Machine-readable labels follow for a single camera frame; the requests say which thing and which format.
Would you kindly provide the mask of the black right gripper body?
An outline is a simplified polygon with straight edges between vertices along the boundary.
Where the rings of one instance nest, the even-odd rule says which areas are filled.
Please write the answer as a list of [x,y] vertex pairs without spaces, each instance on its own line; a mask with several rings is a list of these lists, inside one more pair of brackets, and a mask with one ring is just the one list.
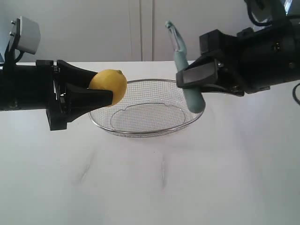
[[300,25],[283,22],[236,36],[213,30],[199,37],[200,53],[218,68],[214,84],[250,94],[300,78]]

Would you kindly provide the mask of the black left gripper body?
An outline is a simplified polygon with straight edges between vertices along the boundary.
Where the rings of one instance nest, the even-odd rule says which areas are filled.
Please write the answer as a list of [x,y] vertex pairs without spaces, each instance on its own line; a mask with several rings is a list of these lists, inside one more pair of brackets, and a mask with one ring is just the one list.
[[35,65],[15,65],[11,72],[11,109],[45,109],[51,131],[67,129],[66,117],[54,92],[56,72],[52,60],[37,60]]

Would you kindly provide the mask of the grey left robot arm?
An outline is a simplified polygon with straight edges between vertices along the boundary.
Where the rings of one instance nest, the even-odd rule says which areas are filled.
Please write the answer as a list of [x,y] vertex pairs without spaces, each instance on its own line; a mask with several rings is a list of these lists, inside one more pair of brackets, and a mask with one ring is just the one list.
[[63,60],[37,60],[34,66],[6,62],[0,71],[0,109],[45,109],[50,130],[64,130],[82,115],[112,103],[112,91],[89,88],[95,75]]

